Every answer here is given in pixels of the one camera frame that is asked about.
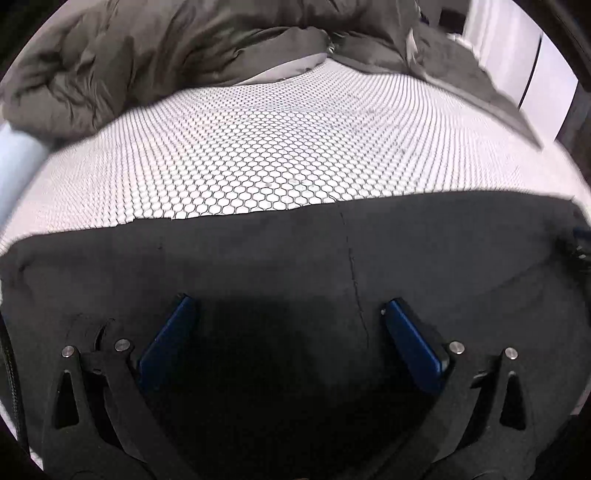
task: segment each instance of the black cloth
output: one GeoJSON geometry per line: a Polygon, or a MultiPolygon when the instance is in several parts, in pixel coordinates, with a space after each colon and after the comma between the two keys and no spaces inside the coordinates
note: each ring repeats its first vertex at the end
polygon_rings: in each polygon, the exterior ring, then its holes
{"type": "Polygon", "coordinates": [[[414,0],[109,0],[28,48],[6,81],[4,116],[40,138],[73,141],[179,89],[234,85],[330,52],[363,72],[441,76],[454,93],[468,85],[479,107],[535,142],[517,107],[466,61],[472,54],[419,25],[414,0]],[[429,59],[420,69],[407,61],[413,27],[429,59]]]}
{"type": "Polygon", "coordinates": [[[591,93],[580,83],[556,140],[570,153],[583,178],[591,185],[591,93]]]}
{"type": "Polygon", "coordinates": [[[199,324],[149,401],[197,471],[356,472],[424,412],[382,330],[381,306],[403,297],[483,367],[519,352],[540,452],[591,370],[586,298],[558,248],[575,227],[566,200],[464,192],[24,239],[0,277],[31,442],[64,345],[90,350],[106,326],[103,344],[132,339],[136,361],[186,293],[199,324]]]}

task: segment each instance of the mattress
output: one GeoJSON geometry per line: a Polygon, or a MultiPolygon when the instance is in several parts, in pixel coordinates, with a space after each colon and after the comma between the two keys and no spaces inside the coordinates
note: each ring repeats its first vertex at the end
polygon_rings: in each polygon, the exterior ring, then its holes
{"type": "Polygon", "coordinates": [[[0,238],[451,190],[591,196],[561,146],[539,151],[403,74],[335,61],[282,82],[184,90],[50,156],[0,238]]]}

